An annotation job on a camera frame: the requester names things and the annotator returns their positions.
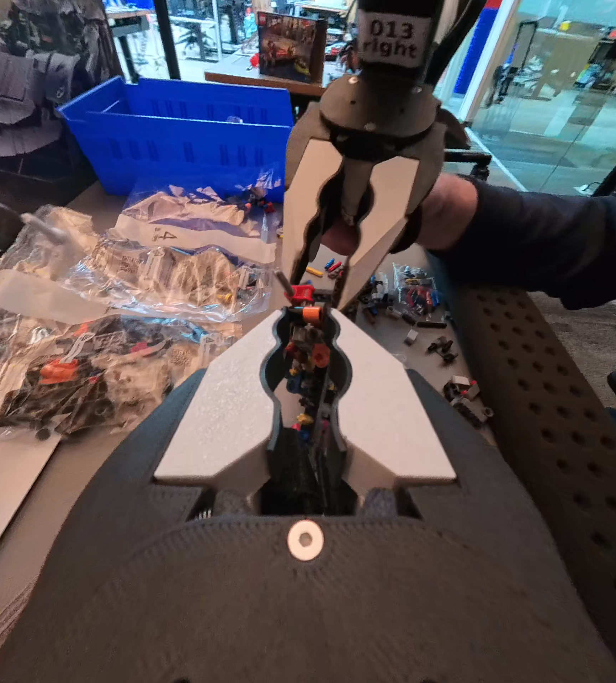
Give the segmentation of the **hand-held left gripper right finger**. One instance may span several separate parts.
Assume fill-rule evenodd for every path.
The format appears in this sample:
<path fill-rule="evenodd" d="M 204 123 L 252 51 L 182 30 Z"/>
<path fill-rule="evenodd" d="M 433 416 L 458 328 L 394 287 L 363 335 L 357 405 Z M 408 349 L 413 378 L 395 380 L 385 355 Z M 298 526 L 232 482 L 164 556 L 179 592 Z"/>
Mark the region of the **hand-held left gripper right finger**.
<path fill-rule="evenodd" d="M 449 485 L 457 474 L 404 365 L 336 310 L 335 347 L 347 360 L 336 417 L 344 479 L 364 502 L 373 490 Z"/>

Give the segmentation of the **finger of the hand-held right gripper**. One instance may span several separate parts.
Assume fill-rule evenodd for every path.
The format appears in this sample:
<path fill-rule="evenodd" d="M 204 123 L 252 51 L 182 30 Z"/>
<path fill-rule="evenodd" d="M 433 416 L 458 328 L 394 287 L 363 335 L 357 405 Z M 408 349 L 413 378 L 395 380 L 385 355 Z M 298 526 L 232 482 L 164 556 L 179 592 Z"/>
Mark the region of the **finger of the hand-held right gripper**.
<path fill-rule="evenodd" d="M 344 158 L 328 140 L 308 141 L 284 197 L 281 270 L 299 284 L 336 217 L 344 187 Z"/>
<path fill-rule="evenodd" d="M 347 259 L 338 309 L 357 298 L 407 223 L 407 208 L 420 162 L 395 157 L 375 165 L 370 176 L 372 206 L 358 224 L 359 243 Z"/>

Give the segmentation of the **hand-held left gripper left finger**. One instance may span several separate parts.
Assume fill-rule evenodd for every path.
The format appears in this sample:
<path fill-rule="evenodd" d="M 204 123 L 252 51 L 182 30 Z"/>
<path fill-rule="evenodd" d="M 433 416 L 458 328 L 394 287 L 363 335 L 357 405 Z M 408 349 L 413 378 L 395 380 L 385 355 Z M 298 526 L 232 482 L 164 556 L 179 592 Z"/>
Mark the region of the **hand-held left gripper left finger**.
<path fill-rule="evenodd" d="M 235 491 L 253 500 L 270 479 L 286 373 L 277 310 L 210 363 L 154 472 L 156 482 Z"/>

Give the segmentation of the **multicoloured lego assembly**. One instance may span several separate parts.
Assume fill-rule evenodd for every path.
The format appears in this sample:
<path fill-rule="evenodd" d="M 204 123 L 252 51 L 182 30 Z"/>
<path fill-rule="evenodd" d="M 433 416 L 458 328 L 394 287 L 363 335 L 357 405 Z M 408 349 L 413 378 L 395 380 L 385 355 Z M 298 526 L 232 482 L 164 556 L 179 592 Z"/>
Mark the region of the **multicoloured lego assembly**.
<path fill-rule="evenodd" d="M 301 407 L 291 427 L 312 449 L 325 451 L 332 434 L 331 413 L 338 395 L 330 375 L 331 346 L 326 330 L 333 292 L 315 287 L 310 280 L 291 284 L 279 269 L 274 275 L 287 303 L 289 333 L 283 351 L 289 363 L 286 389 L 298 398 Z"/>

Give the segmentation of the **person's right forearm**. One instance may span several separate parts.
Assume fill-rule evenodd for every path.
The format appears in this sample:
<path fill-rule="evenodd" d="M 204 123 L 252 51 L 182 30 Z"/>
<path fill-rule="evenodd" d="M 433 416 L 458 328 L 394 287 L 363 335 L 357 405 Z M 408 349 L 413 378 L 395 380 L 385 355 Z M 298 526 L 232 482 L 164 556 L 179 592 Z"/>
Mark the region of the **person's right forearm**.
<path fill-rule="evenodd" d="M 559 196 L 473 184 L 473 219 L 456 244 L 434 252 L 454 278 L 544 292 L 569 310 L 616 300 L 616 193 Z"/>

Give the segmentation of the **large dark grey lego liftarm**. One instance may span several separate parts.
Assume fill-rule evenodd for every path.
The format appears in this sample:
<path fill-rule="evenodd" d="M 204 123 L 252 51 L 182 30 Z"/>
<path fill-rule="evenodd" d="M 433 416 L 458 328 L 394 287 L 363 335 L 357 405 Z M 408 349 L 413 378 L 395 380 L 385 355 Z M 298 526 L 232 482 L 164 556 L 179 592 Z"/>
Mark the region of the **large dark grey lego liftarm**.
<path fill-rule="evenodd" d="M 491 408 L 474 405 L 466 397 L 455 398 L 451 405 L 477 430 L 481 429 L 494 416 L 494 411 Z"/>

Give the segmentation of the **colourful lego box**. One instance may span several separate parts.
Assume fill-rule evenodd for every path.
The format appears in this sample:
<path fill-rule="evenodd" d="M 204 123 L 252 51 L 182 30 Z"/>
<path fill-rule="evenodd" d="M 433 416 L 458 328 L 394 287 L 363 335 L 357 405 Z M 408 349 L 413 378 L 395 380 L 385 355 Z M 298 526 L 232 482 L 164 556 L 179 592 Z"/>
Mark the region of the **colourful lego box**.
<path fill-rule="evenodd" d="M 327 20 L 261 11 L 256 20 L 261 75 L 301 83 L 322 81 Z"/>

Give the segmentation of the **white-banded clear lego bag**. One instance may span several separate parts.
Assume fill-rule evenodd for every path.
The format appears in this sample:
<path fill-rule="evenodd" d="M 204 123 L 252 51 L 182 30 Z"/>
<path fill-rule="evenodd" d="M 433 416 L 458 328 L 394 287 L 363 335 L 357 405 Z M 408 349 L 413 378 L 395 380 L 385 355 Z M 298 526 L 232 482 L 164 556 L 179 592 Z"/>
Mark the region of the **white-banded clear lego bag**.
<path fill-rule="evenodd" d="M 64 234 L 55 244 L 38 225 L 28 225 L 0 259 L 0 308 L 33 318 L 77 323 L 101 314 L 180 318 L 198 324 L 216 322 L 184 313 L 152 309 L 136 301 L 107 266 L 116 250 L 98 232 L 90 215 L 60 207 L 44 207 L 38 216 Z M 234 323 L 243 323 L 244 318 Z"/>
<path fill-rule="evenodd" d="M 283 191 L 278 164 L 140 177 L 105 237 L 111 277 L 152 309 L 216 322 L 265 312 Z"/>

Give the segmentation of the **lego set box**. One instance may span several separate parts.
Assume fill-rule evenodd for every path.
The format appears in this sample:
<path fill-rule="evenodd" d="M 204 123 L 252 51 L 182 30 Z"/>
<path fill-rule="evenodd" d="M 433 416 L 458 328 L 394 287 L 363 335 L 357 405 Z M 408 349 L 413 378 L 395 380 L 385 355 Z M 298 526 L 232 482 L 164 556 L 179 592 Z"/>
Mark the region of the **lego set box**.
<path fill-rule="evenodd" d="M 0 172 L 85 173 L 59 109 L 119 74 L 102 1 L 0 1 Z"/>

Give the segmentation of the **person's right hand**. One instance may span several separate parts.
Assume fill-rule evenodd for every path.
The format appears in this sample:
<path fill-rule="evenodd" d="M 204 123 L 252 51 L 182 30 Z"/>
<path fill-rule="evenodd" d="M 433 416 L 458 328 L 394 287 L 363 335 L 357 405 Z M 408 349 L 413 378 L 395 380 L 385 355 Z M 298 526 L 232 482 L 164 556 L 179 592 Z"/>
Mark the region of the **person's right hand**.
<path fill-rule="evenodd" d="M 478 191 L 464 177 L 441 174 L 421 204 L 421 227 L 416 243 L 446 251 L 463 236 L 478 206 Z"/>

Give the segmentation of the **small bag red blue pins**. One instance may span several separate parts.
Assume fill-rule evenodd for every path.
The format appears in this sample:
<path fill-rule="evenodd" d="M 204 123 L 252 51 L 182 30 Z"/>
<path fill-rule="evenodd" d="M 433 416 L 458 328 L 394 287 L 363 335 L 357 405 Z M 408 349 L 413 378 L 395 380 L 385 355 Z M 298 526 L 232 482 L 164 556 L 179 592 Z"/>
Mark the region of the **small bag red blue pins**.
<path fill-rule="evenodd" d="M 394 263 L 393 282 L 398 303 L 418 316 L 429 317 L 441 303 L 441 295 L 434 278 L 420 266 Z"/>

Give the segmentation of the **dark wooden table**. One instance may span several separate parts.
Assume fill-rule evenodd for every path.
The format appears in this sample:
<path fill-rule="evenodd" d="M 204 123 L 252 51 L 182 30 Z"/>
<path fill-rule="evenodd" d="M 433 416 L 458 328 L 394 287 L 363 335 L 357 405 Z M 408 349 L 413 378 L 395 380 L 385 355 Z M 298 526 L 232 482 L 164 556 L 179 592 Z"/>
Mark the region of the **dark wooden table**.
<path fill-rule="evenodd" d="M 247 75 L 238 73 L 221 73 L 218 71 L 207 70 L 204 71 L 203 77 L 205 81 L 211 83 L 287 90 L 291 95 L 313 99 L 320 99 L 326 90 L 326 86 L 322 85 L 321 83 L 302 83 L 289 79 L 278 79 L 269 76 L 262 76 L 257 72 L 257 70 L 253 70 Z"/>

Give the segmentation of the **blue plastic bin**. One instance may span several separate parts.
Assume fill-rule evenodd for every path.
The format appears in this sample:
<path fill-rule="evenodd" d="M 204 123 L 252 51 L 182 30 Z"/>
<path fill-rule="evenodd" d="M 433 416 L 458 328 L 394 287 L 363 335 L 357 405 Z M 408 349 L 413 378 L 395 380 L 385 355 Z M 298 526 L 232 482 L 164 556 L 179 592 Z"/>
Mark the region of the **blue plastic bin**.
<path fill-rule="evenodd" d="M 269 201 L 283 201 L 287 90 L 117 76 L 57 110 L 109 195 L 195 176 L 232 191 L 265 173 Z"/>

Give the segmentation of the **dark perforated board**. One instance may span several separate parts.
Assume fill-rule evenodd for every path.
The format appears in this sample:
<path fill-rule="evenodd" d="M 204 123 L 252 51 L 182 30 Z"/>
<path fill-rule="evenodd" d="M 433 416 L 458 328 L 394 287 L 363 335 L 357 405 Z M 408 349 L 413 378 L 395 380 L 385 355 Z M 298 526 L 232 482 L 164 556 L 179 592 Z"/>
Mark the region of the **dark perforated board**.
<path fill-rule="evenodd" d="M 448 296 L 500 450 L 616 641 L 616 425 L 526 293 L 454 285 Z"/>

